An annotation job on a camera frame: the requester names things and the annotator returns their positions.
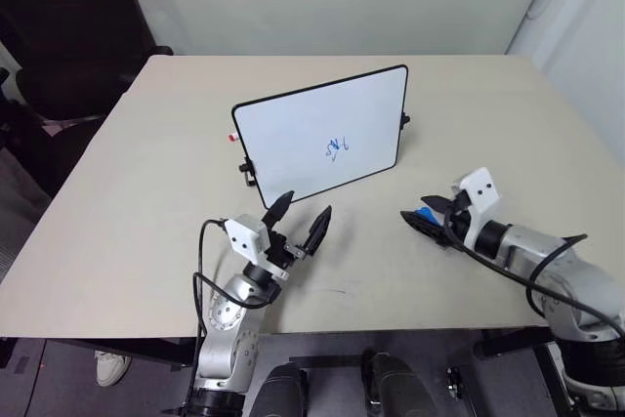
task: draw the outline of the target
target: floor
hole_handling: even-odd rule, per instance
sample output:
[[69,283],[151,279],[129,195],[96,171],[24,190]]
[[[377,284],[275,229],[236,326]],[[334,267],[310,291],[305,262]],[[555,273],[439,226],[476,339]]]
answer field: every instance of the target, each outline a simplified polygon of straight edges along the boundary
[[[277,364],[294,356],[357,355],[374,348],[401,357],[417,372],[440,417],[469,416],[464,403],[451,398],[445,388],[446,367],[468,361],[474,364],[493,415],[555,417],[533,353],[477,360],[469,351],[478,339],[475,331],[263,336],[243,415],[247,415],[253,396]],[[93,351],[53,341],[21,339],[8,366],[0,369],[0,416],[24,415],[40,357],[29,417],[162,415],[163,410],[180,405],[188,385],[188,369],[135,359],[121,382],[100,388],[95,383]],[[313,368],[309,370],[309,382],[310,417],[365,415],[357,367]]]

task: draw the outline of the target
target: white sneaker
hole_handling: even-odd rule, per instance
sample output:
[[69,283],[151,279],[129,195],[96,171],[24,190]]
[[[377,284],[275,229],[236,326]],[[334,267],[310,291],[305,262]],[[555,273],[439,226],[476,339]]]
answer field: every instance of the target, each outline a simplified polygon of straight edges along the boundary
[[96,380],[100,386],[113,386],[124,376],[132,359],[129,356],[96,351]]

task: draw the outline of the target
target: black chair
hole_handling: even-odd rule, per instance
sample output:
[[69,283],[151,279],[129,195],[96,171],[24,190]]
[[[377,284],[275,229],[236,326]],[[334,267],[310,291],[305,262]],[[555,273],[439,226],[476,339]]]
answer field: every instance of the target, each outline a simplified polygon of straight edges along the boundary
[[[21,66],[16,81],[26,100],[3,102],[20,142],[14,154],[53,196],[147,58],[173,54],[154,44],[137,0],[0,0],[0,42]],[[34,129],[44,119],[86,116],[53,139]]]
[[[0,86],[7,77],[7,69],[0,67]],[[10,151],[51,197],[59,191],[103,122],[103,118],[85,120],[51,136],[37,117],[17,101],[8,100],[0,88],[0,148]]]

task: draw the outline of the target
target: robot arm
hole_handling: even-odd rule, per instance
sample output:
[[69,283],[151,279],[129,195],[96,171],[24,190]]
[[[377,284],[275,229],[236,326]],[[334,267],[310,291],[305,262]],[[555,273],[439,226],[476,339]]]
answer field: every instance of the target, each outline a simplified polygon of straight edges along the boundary
[[314,221],[303,245],[294,246],[273,226],[286,213],[293,192],[276,200],[263,220],[249,215],[225,221],[232,250],[248,260],[242,274],[216,292],[204,312],[206,336],[200,350],[187,415],[240,416],[256,358],[258,334],[272,303],[296,261],[313,255],[325,236],[332,214],[327,207]]
[[493,220],[499,194],[485,168],[465,176],[452,189],[454,200],[441,196],[422,199],[435,212],[447,214],[447,228],[429,209],[402,212],[402,217],[443,247],[471,250],[500,270],[535,282],[608,318],[609,323],[549,295],[528,290],[530,305],[537,306],[533,308],[545,317],[562,351],[562,378],[571,397],[587,411],[622,415],[625,324],[620,286],[597,266],[579,259],[570,247],[575,240]]

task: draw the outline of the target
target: tabletop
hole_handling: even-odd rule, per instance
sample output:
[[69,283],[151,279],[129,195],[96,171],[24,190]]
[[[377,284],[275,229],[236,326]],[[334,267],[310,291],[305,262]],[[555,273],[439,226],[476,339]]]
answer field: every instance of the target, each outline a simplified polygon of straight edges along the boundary
[[[486,166],[499,220],[565,236],[625,278],[625,173],[576,111],[514,57],[150,58],[94,137],[0,285],[0,336],[193,336],[191,275],[206,218],[262,216],[230,143],[238,103],[404,63],[395,168],[295,202],[276,228],[303,241],[333,214],[314,257],[294,266],[267,332],[485,328],[541,324],[523,291],[442,250],[400,210]],[[204,271],[245,266],[219,230]]]

